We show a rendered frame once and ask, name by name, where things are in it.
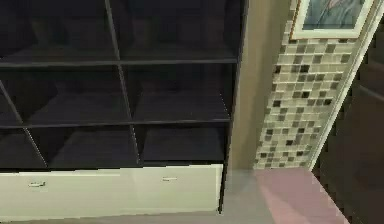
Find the dark brown room door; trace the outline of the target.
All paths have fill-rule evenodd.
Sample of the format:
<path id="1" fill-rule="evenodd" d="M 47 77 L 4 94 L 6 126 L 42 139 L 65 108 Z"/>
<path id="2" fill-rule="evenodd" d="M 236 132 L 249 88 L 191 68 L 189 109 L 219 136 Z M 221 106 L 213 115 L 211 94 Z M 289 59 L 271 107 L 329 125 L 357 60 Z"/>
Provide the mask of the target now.
<path id="1" fill-rule="evenodd" d="M 384 17 L 316 163 L 350 224 L 384 224 Z"/>

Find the white framed picture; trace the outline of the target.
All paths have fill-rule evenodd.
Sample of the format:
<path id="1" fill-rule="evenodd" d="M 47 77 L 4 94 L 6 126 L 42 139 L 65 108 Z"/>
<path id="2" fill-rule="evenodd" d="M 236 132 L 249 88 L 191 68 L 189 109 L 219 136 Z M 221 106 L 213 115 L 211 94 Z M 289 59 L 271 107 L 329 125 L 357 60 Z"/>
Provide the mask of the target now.
<path id="1" fill-rule="evenodd" d="M 358 38 L 375 0 L 297 0 L 289 38 Z"/>

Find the black shelf unit white drawers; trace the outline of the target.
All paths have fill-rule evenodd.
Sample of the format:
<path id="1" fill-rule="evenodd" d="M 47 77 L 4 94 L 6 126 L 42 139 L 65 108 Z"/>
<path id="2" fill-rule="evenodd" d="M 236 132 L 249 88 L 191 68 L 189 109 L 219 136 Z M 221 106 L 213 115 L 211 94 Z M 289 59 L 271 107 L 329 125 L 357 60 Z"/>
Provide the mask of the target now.
<path id="1" fill-rule="evenodd" d="M 220 212 L 249 0 L 0 0 L 0 223 Z"/>

